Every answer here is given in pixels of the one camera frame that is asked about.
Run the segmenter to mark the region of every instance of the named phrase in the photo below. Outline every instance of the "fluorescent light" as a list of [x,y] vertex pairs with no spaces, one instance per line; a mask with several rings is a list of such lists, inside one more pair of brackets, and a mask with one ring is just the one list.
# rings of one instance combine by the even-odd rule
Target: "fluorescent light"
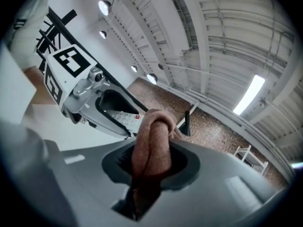
[[148,78],[148,80],[149,80],[152,84],[154,84],[154,85],[157,84],[158,78],[157,78],[157,76],[156,76],[155,74],[153,74],[153,73],[148,74],[148,75],[147,75],[147,78]]
[[138,68],[136,66],[131,66],[131,68],[133,69],[134,72],[138,71]]
[[100,1],[98,3],[100,11],[107,16],[109,13],[109,7],[111,6],[109,1]]
[[303,168],[303,162],[293,163],[292,168],[294,168],[294,169]]
[[251,101],[256,97],[258,92],[261,90],[264,82],[265,82],[264,78],[255,75],[244,97],[239,102],[238,106],[236,106],[236,108],[233,110],[235,114],[240,115],[247,108],[247,106],[250,105]]
[[102,37],[103,39],[106,39],[107,34],[106,34],[105,31],[99,31],[99,34],[101,35],[101,37]]

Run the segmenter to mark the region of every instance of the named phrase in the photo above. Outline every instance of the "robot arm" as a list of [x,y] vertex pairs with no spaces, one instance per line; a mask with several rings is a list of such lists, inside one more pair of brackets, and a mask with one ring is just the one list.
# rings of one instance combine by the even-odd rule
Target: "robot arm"
[[77,45],[49,54],[44,74],[45,86],[64,116],[73,123],[89,125],[119,138],[131,132],[107,111],[138,114],[132,99],[107,80],[97,62]]

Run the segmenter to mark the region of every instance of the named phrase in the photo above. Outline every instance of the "spotlight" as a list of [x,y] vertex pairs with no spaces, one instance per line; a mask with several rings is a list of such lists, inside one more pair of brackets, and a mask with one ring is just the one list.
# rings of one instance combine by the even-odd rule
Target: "spotlight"
[[148,80],[149,80],[152,84],[154,84],[154,85],[157,84],[158,78],[157,78],[157,76],[156,76],[155,74],[153,74],[153,73],[148,74],[148,75],[147,75],[147,78],[148,78]]
[[136,66],[131,66],[131,68],[133,69],[134,72],[138,71],[138,68]]
[[107,33],[105,31],[100,31],[99,34],[103,39],[106,39]]
[[112,6],[112,4],[109,1],[100,1],[98,3],[100,11],[107,16],[109,14],[109,8]]

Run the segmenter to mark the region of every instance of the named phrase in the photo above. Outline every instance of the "ceiling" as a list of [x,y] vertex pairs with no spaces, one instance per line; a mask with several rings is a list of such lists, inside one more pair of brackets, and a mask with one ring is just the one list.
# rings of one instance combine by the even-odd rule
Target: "ceiling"
[[276,0],[115,0],[99,18],[143,75],[230,112],[255,74],[265,78],[240,118],[289,161],[302,160],[301,44]]

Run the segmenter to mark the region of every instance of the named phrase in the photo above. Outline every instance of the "pink towel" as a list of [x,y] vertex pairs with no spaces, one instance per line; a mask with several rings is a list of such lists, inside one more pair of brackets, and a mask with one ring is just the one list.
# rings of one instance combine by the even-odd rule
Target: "pink towel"
[[172,114],[151,109],[139,128],[132,155],[132,189],[138,219],[157,200],[161,180],[169,175],[169,139],[181,139],[176,123]]

